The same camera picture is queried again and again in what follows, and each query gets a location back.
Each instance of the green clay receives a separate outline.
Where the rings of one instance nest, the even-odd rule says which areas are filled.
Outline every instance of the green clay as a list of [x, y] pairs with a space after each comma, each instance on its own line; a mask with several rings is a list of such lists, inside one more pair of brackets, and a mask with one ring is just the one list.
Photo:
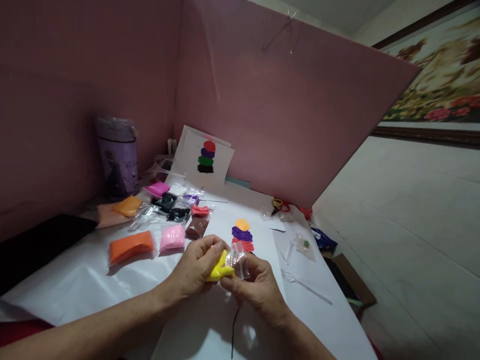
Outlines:
[[213, 159], [209, 159], [208, 157], [200, 156], [198, 158], [198, 162], [200, 165], [205, 165], [205, 166], [212, 166], [214, 164]]

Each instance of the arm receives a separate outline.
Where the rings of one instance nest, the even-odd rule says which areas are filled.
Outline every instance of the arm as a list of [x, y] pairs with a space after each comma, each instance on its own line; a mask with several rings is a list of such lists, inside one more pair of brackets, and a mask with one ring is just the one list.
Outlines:
[[225, 243], [214, 235], [190, 243], [171, 275], [153, 290], [71, 323], [0, 348], [0, 359], [116, 359], [158, 337], [177, 305], [205, 284]]
[[248, 254], [247, 266], [253, 282], [237, 277], [223, 278], [221, 286], [231, 292], [237, 301], [248, 301], [260, 317], [279, 332], [295, 359], [335, 360], [314, 333], [289, 309], [270, 264]]

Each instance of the cardboard box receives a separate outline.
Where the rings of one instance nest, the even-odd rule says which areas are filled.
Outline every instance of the cardboard box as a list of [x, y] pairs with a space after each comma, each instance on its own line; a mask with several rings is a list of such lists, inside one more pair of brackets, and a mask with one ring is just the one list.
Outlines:
[[354, 300], [358, 299], [361, 302], [361, 306], [350, 303], [353, 312], [360, 319], [363, 310], [376, 304], [377, 299], [344, 254], [341, 253], [332, 257], [332, 253], [327, 252], [324, 254], [322, 252], [322, 255], [345, 297], [353, 298]]

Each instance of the pink board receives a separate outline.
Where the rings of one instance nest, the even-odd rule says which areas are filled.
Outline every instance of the pink board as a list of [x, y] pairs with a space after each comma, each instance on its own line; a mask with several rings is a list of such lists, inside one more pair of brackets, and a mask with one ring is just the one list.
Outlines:
[[132, 119], [138, 167], [174, 122], [181, 2], [0, 6], [0, 241], [103, 193], [90, 115]]
[[175, 136], [231, 143], [228, 175], [310, 207], [419, 73], [246, 0], [185, 0]]

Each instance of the scissors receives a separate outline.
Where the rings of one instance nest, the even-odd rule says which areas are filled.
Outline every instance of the scissors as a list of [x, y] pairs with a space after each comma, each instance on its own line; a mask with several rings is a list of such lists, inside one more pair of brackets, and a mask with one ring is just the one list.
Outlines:
[[284, 203], [283, 200], [273, 199], [271, 201], [271, 204], [273, 205], [273, 211], [271, 212], [270, 216], [275, 215], [279, 211], [281, 211], [282, 213], [288, 213], [290, 211], [290, 206]]

